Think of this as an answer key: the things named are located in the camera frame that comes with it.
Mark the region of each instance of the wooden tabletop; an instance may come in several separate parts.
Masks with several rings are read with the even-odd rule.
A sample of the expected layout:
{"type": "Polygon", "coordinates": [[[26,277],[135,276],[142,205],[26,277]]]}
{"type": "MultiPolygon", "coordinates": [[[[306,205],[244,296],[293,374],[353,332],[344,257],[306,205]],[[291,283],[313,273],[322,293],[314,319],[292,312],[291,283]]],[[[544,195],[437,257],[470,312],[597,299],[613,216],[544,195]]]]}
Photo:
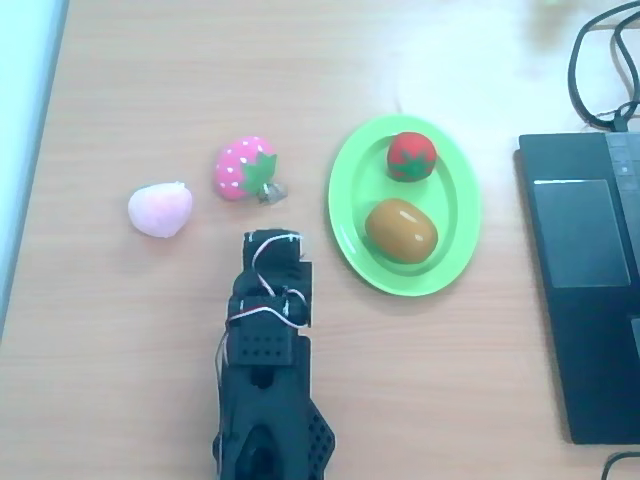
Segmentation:
{"type": "MultiPolygon", "coordinates": [[[[586,129],[568,56],[619,2],[551,3],[72,2],[0,349],[0,478],[213,478],[215,347],[242,234],[267,227],[303,232],[315,262],[328,479],[598,478],[617,449],[563,436],[512,154],[520,134],[586,129]],[[356,278],[324,215],[341,143],[398,111],[459,142],[484,198],[467,271],[418,299],[356,278]],[[277,147],[285,201],[212,192],[213,155],[243,135],[277,147]],[[130,193],[176,180],[187,228],[136,234],[130,193]]],[[[627,99],[610,35],[587,37],[578,69],[595,112],[627,99]]]]}

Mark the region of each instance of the plastic plate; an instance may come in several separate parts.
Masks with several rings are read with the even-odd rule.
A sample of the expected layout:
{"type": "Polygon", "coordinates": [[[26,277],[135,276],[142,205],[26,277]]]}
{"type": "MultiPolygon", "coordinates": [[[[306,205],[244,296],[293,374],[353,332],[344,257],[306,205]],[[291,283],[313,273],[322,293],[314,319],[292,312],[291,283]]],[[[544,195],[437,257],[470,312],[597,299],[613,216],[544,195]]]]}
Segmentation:
{"type": "Polygon", "coordinates": [[[458,146],[417,117],[387,115],[354,132],[331,171],[328,202],[331,228],[347,261],[365,281],[393,295],[415,297],[446,287],[478,243],[482,205],[475,175],[458,146]],[[434,143],[439,158],[425,180],[402,183],[387,175],[387,149],[401,132],[418,132],[434,143]],[[368,241],[365,220],[387,198],[411,202],[434,222],[439,241],[424,262],[396,263],[368,241]]]}

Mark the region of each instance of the black laptop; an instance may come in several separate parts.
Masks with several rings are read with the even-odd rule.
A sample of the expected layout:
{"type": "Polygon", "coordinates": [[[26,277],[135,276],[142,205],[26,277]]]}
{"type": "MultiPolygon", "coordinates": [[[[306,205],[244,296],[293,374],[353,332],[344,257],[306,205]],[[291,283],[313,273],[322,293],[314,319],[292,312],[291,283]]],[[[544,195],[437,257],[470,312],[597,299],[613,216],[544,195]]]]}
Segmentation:
{"type": "Polygon", "coordinates": [[[516,158],[571,438],[640,443],[640,133],[524,135],[516,158]]]}

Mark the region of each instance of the toy fruit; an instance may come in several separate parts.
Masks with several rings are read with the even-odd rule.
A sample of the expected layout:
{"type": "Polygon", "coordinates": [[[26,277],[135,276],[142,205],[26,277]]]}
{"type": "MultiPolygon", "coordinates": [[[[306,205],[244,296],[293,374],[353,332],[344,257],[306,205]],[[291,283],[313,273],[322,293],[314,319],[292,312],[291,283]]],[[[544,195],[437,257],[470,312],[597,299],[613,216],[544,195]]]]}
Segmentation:
{"type": "Polygon", "coordinates": [[[431,175],[437,158],[436,148],[424,135],[399,133],[387,152],[389,175],[400,182],[417,182],[431,175]]]}
{"type": "Polygon", "coordinates": [[[376,205],[367,217],[365,229],[380,250],[403,263],[425,261],[438,243],[438,231],[431,219],[399,198],[376,205]]]}
{"type": "Polygon", "coordinates": [[[213,173],[214,187],[227,200],[266,193],[276,170],[276,158],[265,139],[241,138],[220,151],[213,173]]]}
{"type": "Polygon", "coordinates": [[[193,199],[184,183],[160,183],[141,188],[129,199],[134,227],[152,237],[173,237],[191,215],[193,199]]]}

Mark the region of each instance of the laptop keyboard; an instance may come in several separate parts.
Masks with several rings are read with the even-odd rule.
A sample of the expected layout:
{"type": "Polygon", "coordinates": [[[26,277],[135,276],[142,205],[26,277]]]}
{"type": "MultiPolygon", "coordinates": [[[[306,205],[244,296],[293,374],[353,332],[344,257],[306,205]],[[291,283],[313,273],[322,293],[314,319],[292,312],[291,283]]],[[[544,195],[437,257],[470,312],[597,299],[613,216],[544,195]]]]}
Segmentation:
{"type": "Polygon", "coordinates": [[[633,256],[640,268],[640,133],[605,134],[627,222],[633,256]]]}

